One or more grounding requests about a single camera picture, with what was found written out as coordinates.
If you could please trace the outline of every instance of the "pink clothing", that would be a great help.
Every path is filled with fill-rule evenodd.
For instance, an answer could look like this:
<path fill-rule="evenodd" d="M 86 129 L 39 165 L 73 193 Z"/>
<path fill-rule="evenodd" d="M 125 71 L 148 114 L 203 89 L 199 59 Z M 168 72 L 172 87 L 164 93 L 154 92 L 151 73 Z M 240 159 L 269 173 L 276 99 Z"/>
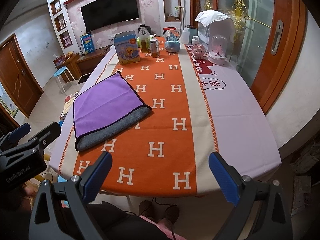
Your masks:
<path fill-rule="evenodd" d="M 146 217 L 144 217 L 144 216 L 139 216 L 139 217 L 141 217 L 142 219 L 148 221 L 149 223 L 152 223 L 152 224 L 156 225 L 162 232 L 164 232 L 164 233 L 167 235 L 167 237 L 168 237 L 169 239 L 172 239 L 172 240 L 173 240 L 171 230 L 170 230 L 169 228 L 167 228 L 167 226 L 165 225 L 165 224 L 166 224 L 166 219 L 165 219 L 165 218 L 164 218 L 164 219 L 161 219 L 161 220 L 156 224 L 155 222 L 151 221 L 150 219 L 148 219 L 148 218 L 146 218 Z M 177 234 L 174 234 L 174 236 L 176 237 L 176 240 L 186 240 L 184 237 L 179 236 L 179 235 L 177 235 Z"/>

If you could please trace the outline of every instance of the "door handle recess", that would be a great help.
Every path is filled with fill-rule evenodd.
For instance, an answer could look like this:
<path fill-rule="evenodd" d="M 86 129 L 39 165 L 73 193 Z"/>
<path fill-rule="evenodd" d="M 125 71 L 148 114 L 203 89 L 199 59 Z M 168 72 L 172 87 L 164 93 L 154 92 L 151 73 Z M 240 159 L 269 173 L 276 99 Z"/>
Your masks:
<path fill-rule="evenodd" d="M 275 55 L 277 53 L 280 39 L 281 39 L 282 30 L 283 30 L 283 22 L 282 22 L 282 20 L 278 20 L 277 26 L 276 26 L 275 36 L 273 38 L 272 46 L 270 49 L 270 52 L 272 55 Z"/>

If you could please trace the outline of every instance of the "white stool legs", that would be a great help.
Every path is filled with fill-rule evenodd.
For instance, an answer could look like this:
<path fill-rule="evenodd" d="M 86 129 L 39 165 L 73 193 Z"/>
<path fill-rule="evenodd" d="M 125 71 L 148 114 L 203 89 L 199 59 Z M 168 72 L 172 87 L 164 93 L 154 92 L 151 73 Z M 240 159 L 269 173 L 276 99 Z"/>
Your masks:
<path fill-rule="evenodd" d="M 59 81 L 59 83 L 60 83 L 60 86 L 59 86 L 59 84 L 58 84 L 58 87 L 59 87 L 60 91 L 61 91 L 61 89 L 62 89 L 63 92 L 65 93 L 65 95 L 67 95 L 67 93 L 66 93 L 66 91 L 64 90 L 63 85 L 62 85 L 62 83 L 61 83 L 61 81 L 60 81 L 59 76 L 60 76 L 60 75 L 57 76 L 57 79 L 58 79 L 58 81 Z"/>
<path fill-rule="evenodd" d="M 70 76 L 73 78 L 73 80 L 76 81 L 76 79 L 74 78 L 74 76 L 71 74 L 70 70 L 68 70 L 68 72 L 69 72 Z"/>

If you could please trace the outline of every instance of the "blue castle snow globe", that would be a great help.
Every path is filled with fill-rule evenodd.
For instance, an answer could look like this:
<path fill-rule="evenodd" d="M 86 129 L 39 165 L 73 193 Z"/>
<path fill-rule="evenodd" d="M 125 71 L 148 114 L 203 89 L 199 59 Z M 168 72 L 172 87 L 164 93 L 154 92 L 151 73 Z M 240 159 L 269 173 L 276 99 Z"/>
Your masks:
<path fill-rule="evenodd" d="M 176 30 L 167 30 L 164 33 L 164 48 L 167 52 L 178 52 L 180 50 L 180 35 Z"/>

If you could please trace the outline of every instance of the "pink bear figurine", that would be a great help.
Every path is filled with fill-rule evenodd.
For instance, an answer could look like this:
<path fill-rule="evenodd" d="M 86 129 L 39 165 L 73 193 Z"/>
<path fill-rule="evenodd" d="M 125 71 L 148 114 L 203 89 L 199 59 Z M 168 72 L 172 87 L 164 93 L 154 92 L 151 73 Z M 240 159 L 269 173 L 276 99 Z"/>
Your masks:
<path fill-rule="evenodd" d="M 192 45 L 192 54 L 195 55 L 195 59 L 203 59 L 203 55 L 205 54 L 203 45 Z"/>

